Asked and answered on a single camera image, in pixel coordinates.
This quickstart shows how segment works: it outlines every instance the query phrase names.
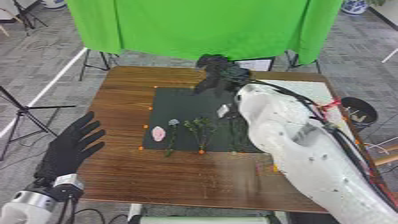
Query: wooden tabletop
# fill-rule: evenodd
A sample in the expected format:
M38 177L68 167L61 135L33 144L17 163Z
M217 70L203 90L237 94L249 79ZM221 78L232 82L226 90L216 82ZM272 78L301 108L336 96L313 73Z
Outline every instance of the wooden tabletop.
M260 79L329 82L322 75L255 72ZM324 213L272 169L265 154L139 150L155 86L192 87L205 73L189 68L116 67L91 110L107 147L81 169L84 198L98 201Z

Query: light stand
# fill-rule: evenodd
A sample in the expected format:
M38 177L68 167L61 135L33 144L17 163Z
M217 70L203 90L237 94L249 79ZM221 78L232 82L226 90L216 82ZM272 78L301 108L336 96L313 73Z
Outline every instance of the light stand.
M4 99L9 101L13 106L18 108L17 121L15 121L15 124L13 124L13 127L11 127L11 134L9 134L9 138L8 138L8 142L6 142L4 152L2 152L2 155L0 155L0 161L4 161L6 153L8 153L8 150L9 150L9 144L15 141L22 140L24 138L31 137L33 135L36 135L43 132L50 133L57 137L57 134L52 131L52 129L49 128L49 126L52 124L59 109L77 107L77 106L29 107L29 106L22 105L22 103L18 102L17 98L13 97L11 93L8 92L8 90L4 89L2 86L0 86L0 93L4 94ZM40 119L36 118L36 116L31 113L31 110L43 110L43 109L57 109L47 124L43 124L43 122L40 121ZM31 119L31 121L34 122L34 124L38 125L41 130L33 132L31 134L27 134L24 136L20 136L18 138L15 138L17 127L18 127L20 119L22 119L24 116L27 116L27 118Z
M18 10L18 13L20 13L20 19L22 19L22 22L24 22L24 27L25 27L25 32L27 32L27 36L29 36L29 29L36 29L36 26L34 26L34 23L27 17L27 15L33 16L34 18L34 22L38 21L45 27L49 27L47 23L40 20L40 18L34 16L34 14L31 12L27 12L27 8L24 8L18 0L13 0L15 2L15 6L17 6L17 10Z

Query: floor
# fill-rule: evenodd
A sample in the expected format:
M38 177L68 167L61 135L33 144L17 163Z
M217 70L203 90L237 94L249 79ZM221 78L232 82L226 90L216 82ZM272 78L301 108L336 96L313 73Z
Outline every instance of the floor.
M24 104L29 104L84 48L68 9L50 11L38 6L34 14L49 23L49 27L38 24L38 29L27 37L22 24L4 24L11 37L8 38L0 34L0 84ZM398 118L390 120L398 114L398 55L386 64L381 63L397 47L398 32L375 15L367 13L361 16L349 16L340 13L320 54L320 64L338 95L342 97L360 97L377 108L379 121L361 132L361 136L370 143L379 143L398 136ZM91 55L91 63L102 66L98 53ZM130 51L121 55L118 63L132 66L194 67L194 61ZM285 71L287 67L287 57L281 56L276 60L274 71ZM36 104L36 106L77 105L77 108L65 109L57 115L52 125L56 132L65 129L73 120L84 115L107 77L104 71L88 69L84 81L79 82L81 69L82 58ZM317 72L315 65L308 65L294 71ZM47 120L52 116L52 111L36 111L34 114L40 119ZM2 99L0 115L2 130L15 117L15 108ZM36 130L34 125L29 121L24 121L18 135L24 135L33 130ZM13 144L6 162L0 163L0 205L9 201L17 190L24 189L33 181L34 168L50 141L52 137L41 134ZM4 147L4 142L6 138L0 139L0 147ZM372 155L377 157L381 153L372 151ZM381 167L383 172L395 165L398 163ZM398 171L386 173L384 178L391 190L398 191ZM129 205L118 203L82 202L81 207L98 208L105 212L109 219L129 211ZM146 206L146 212L150 215L201 216L267 214L267 211L255 210L223 210L153 205ZM79 223L95 223L97 217L88 213L86 215L82 214L81 219L84 220Z

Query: tripod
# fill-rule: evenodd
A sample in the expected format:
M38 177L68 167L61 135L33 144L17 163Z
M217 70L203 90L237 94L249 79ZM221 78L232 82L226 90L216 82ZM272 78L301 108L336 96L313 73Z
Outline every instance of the tripod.
M34 26L34 23L27 17L27 15L33 16L34 18L34 22L36 20L40 21L40 23L43 24L45 27L49 27L47 23L40 20L40 18L34 16L34 14L31 12L27 12L27 9L24 8L18 0L13 0L15 2L15 6L17 6L17 10L18 10L18 13L20 13L20 18L22 18L22 22L24 22L24 27L25 27L25 32L27 32L27 36L29 36L29 29L36 29L36 26Z
M4 161L6 153L8 153L8 150L9 150L9 144L15 141L25 139L27 137L31 137L33 135L36 135L43 132L50 133L57 137L57 134L52 131L52 129L49 128L49 126L52 124L52 121L54 121L54 118L56 118L56 115L57 115L57 112L59 112L61 108L70 108L70 107L77 107L77 106L29 107L29 106L22 105L22 103L18 102L17 98L13 97L11 93L8 92L8 90L4 89L2 86L0 86L0 93L4 94L4 99L9 101L13 106L18 108L17 120L15 120L15 124L13 124L13 127L11 127L11 134L9 134L9 138L8 138L4 152L2 152L2 155L0 155L0 161ZM40 121L40 119L36 118L36 116L31 113L31 110L43 110L43 109L57 109L47 124L43 124L43 122ZM34 124L38 125L41 130L33 132L31 134L27 134L24 136L20 136L18 138L15 138L17 127L18 127L18 123L20 123L20 120L22 120L24 116L27 116L27 118L31 119L31 121L34 122Z
M109 61L107 61L107 58L105 58L105 53L104 53L102 51L100 51L100 55L102 55L102 59L104 59L104 65L105 65L105 68L102 68L102 67L98 67L98 66L88 64L89 56L91 56L91 49L88 49L88 53L86 53L86 57L84 57L84 67L82 67L82 72L81 72L79 81L84 80L84 72L86 72L86 68L97 68L97 69L100 69L100 70L104 70L104 71L109 71L109 70L111 70L111 66L113 66L113 61L114 61L116 65L120 65L118 62L116 62L116 59L114 59L114 57L113 57L113 54L109 54Z

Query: dark green cloth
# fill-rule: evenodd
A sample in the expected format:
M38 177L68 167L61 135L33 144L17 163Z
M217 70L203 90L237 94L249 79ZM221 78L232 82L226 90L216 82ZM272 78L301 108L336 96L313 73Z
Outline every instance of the dark green cloth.
M342 0L68 0L86 46L198 59L278 56L315 61Z

